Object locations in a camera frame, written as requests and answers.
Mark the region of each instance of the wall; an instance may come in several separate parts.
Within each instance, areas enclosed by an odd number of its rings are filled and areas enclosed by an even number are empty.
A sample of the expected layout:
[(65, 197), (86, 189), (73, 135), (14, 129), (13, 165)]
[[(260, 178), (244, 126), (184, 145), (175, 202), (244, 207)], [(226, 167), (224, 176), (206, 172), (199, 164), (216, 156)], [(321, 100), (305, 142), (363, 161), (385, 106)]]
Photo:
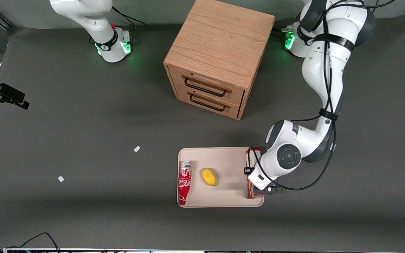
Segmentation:
[[(289, 19), (298, 14), (307, 0), (222, 0), (223, 2), (254, 9), (276, 16), (277, 20)], [(114, 0), (121, 12), (147, 24), (181, 24), (190, 11), (194, 0)], [(374, 5), (376, 0), (365, 0)], [(39, 29), (79, 27), (73, 21), (56, 14), (48, 0), (0, 0), (2, 13), (15, 26)], [(377, 18), (392, 18), (405, 14), (405, 0), (379, 8)], [(106, 17), (114, 24), (127, 24), (111, 11)]]

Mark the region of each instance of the cabinet top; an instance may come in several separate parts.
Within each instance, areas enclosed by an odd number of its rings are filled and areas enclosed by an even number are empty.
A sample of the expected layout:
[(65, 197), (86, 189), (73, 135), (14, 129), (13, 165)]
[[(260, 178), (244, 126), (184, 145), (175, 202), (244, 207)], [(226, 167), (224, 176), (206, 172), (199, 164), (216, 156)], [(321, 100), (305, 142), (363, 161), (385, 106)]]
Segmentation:
[(275, 17), (215, 0), (196, 0), (166, 64), (249, 89)]

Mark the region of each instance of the green led light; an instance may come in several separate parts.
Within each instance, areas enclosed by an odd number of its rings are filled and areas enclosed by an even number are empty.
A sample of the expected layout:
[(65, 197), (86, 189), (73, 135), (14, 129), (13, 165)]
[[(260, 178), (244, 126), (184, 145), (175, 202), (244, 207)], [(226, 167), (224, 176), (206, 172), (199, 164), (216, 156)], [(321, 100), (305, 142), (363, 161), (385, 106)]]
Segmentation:
[(295, 40), (295, 36), (294, 36), (293, 33), (292, 33), (291, 36), (288, 37), (287, 40), (285, 41), (285, 47), (286, 47), (287, 49), (290, 49), (291, 46), (293, 45), (294, 40)]
[(98, 50), (98, 54), (101, 55), (101, 52), (99, 51), (99, 48), (98, 48), (98, 46), (96, 45), (96, 43), (95, 43), (95, 47), (96, 47), (96, 49)]
[(130, 43), (120, 41), (120, 45), (126, 54), (130, 53)]

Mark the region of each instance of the drawer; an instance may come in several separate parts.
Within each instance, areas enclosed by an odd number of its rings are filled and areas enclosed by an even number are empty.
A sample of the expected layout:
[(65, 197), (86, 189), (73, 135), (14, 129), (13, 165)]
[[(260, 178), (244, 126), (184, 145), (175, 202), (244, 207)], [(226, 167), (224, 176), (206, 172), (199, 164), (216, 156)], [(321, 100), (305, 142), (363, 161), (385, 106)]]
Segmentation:
[(225, 83), (209, 79), (187, 70), (168, 66), (174, 86), (177, 90), (188, 89), (214, 101), (240, 105), (244, 90), (228, 86)]
[(239, 110), (239, 106), (237, 105), (216, 101), (207, 96), (192, 92), (189, 89), (176, 89), (176, 91), (180, 101), (237, 119)]

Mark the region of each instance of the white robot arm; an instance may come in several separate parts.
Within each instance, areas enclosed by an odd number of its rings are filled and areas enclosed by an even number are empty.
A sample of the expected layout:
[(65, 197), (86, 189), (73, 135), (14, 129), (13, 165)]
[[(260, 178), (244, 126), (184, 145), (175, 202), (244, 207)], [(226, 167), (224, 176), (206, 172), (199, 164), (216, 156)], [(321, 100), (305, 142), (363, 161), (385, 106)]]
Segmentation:
[[(291, 173), (301, 160), (308, 163), (322, 160), (328, 150), (342, 102), (344, 67), (353, 48), (365, 42), (375, 27), (374, 15), (368, 9), (354, 6), (331, 8), (341, 4), (359, 6), (363, 2), (309, 1), (301, 12), (301, 21), (283, 29), (290, 35), (285, 48), (295, 56), (305, 58), (302, 75), (320, 96), (322, 108), (315, 130), (288, 120), (280, 120), (271, 127), (265, 141), (267, 152), (248, 176), (260, 190), (276, 178)], [(325, 55), (326, 42), (330, 43), (326, 44), (329, 48)]]
[(112, 0), (50, 0), (50, 4), (56, 13), (87, 30), (104, 60), (118, 62), (131, 53), (129, 31), (112, 27), (103, 16), (112, 9)]

